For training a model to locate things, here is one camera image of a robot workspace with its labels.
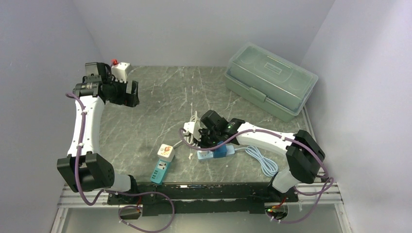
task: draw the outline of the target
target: table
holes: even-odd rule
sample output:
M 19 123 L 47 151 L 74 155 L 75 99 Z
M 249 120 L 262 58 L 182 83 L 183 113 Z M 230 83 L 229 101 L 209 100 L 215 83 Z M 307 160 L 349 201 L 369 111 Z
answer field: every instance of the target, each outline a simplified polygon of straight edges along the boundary
M 134 67 L 128 79 L 139 82 L 140 105 L 129 108 L 106 104 L 100 128 L 102 156 L 116 172 L 133 175 L 137 182 L 150 182 L 160 145 L 178 142 L 178 129 L 195 111 L 201 117 L 209 109 L 227 120 L 240 118 L 270 130 L 309 131 L 303 113 L 285 123 L 228 90 L 223 81 L 225 71 L 225 67 Z M 262 154 L 276 161 L 280 170 L 286 166 L 284 156 L 266 151 Z M 196 151 L 181 145 L 164 182 L 269 180 L 259 162 L 243 151 L 233 157 L 199 162 Z

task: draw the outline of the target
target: metal frame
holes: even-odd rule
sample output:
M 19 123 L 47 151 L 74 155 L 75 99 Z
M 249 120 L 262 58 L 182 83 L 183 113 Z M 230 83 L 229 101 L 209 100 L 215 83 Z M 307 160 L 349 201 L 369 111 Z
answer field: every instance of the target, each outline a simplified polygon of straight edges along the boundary
M 313 128 L 312 124 L 310 123 L 308 112 L 306 109 L 306 106 L 303 107 L 302 109 L 302 114 L 304 116 L 304 120 L 307 125 L 307 131 L 312 135 L 313 139 L 316 140 L 314 133 L 313 133 Z M 320 175 L 324 174 L 324 171 L 321 169 L 319 171 Z M 297 186 L 297 188 L 302 191 L 302 192 L 316 192 L 320 191 L 322 189 L 324 183 L 320 181 L 319 178 L 315 180 L 315 183 L 313 184 L 305 184 L 301 183 Z M 86 197 L 88 199 L 92 199 L 96 196 L 98 191 L 92 191 L 92 192 L 87 192 Z M 56 218 L 53 223 L 53 227 L 51 229 L 51 233 L 61 233 L 63 230 L 63 226 L 66 220 L 66 216 L 68 213 L 69 208 L 120 208 L 123 207 L 123 205 L 108 205 L 107 199 L 109 197 L 108 193 L 102 193 L 98 200 L 96 201 L 96 204 L 93 206 L 88 206 L 86 205 L 80 195 L 78 193 L 74 193 L 67 185 L 64 186 L 62 194 L 60 196 L 60 201 L 57 204 L 57 214 Z M 298 194 L 299 201 L 298 202 L 288 202 L 288 205 L 312 205 L 315 203 L 317 196 L 304 196 L 301 194 Z M 278 203 L 271 202 L 271 203 L 265 203 L 265 205 L 276 205 Z M 341 197 L 341 193 L 338 187 L 337 183 L 334 183 L 333 186 L 324 194 L 322 194 L 322 197 L 319 201 L 319 204 L 334 204 L 335 205 L 335 210 L 336 214 L 339 219 L 339 223 L 342 228 L 342 232 L 344 233 L 352 233 L 352 228 L 349 223 L 349 219 L 346 214 L 346 210 L 343 204 L 343 200 Z

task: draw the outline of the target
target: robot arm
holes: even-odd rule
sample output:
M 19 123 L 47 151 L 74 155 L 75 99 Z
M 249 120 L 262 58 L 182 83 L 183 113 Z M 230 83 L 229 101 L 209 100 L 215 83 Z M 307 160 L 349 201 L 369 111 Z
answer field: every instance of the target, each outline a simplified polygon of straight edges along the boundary
M 270 189 L 277 196 L 282 196 L 283 193 L 286 193 L 298 183 L 313 183 L 320 168 L 320 164 L 307 150 L 290 140 L 285 140 L 285 138 L 306 145 L 315 152 L 320 161 L 325 159 L 325 154 L 318 144 L 304 130 L 299 130 L 296 134 L 281 133 L 263 129 L 236 118 L 227 122 L 212 110 L 207 111 L 202 116 L 201 122 L 206 126 L 205 129 L 199 130 L 201 134 L 199 145 L 201 148 L 214 147 L 217 143 L 226 141 L 237 134 L 230 143 L 255 146 L 285 155 L 288 166 L 274 175 L 270 182 Z M 238 132 L 247 130 L 250 132 L 238 134 Z
M 67 157 L 57 161 L 57 169 L 73 192 L 78 192 L 74 175 L 74 161 L 82 127 L 84 128 L 84 136 L 80 148 L 79 179 L 83 191 L 104 188 L 111 191 L 127 192 L 136 186 L 133 177 L 116 173 L 113 166 L 100 156 L 100 119 L 106 100 L 130 107 L 139 104 L 138 83 L 132 81 L 132 93 L 126 93 L 127 75 L 116 79 L 111 75 L 110 67 L 107 67 L 108 65 L 104 63 L 87 63 L 83 82 L 77 84 L 73 90 L 73 94 L 79 98 L 85 109 L 82 110 L 80 103 L 76 101 L 76 121 L 72 143 Z M 83 112 L 86 112 L 84 124 L 82 122 Z

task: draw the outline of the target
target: white cord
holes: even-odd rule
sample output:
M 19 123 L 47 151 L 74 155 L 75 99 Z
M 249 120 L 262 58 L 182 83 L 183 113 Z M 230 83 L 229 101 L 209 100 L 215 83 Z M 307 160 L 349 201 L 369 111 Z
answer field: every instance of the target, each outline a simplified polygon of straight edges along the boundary
M 194 111 L 194 115 L 192 115 L 192 116 L 190 117 L 190 121 L 193 121 L 195 125 L 200 125 L 200 119 L 199 119 L 199 117 L 197 116 L 197 111 Z M 188 135 L 185 135 L 185 141 L 186 141 L 187 143 L 189 143 L 190 145 L 192 145 L 192 146 L 196 146 L 196 145 L 197 145 L 196 142 L 194 141 L 194 137 L 193 137 L 193 135 L 192 135 L 191 133 L 188 133 Z M 176 142 L 176 143 L 173 145 L 173 148 L 177 147 L 180 143 L 182 143 L 182 140 Z
M 260 163 L 260 166 L 262 167 L 263 174 L 268 177 L 273 177 L 277 171 L 278 171 L 278 166 L 277 163 L 275 163 L 273 160 L 268 159 L 264 157 L 259 149 L 254 146 L 248 146 L 248 147 L 242 147 L 242 148 L 236 148 L 235 150 L 242 150 L 245 149 L 246 153 L 248 153 L 250 156 L 254 157 L 257 159 Z

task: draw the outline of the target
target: translucent lid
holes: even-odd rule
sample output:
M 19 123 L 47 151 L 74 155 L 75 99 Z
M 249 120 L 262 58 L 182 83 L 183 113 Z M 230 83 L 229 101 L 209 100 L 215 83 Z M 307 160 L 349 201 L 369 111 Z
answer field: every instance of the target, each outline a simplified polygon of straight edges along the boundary
M 294 115 L 318 81 L 317 75 L 252 43 L 230 59 L 227 74 Z

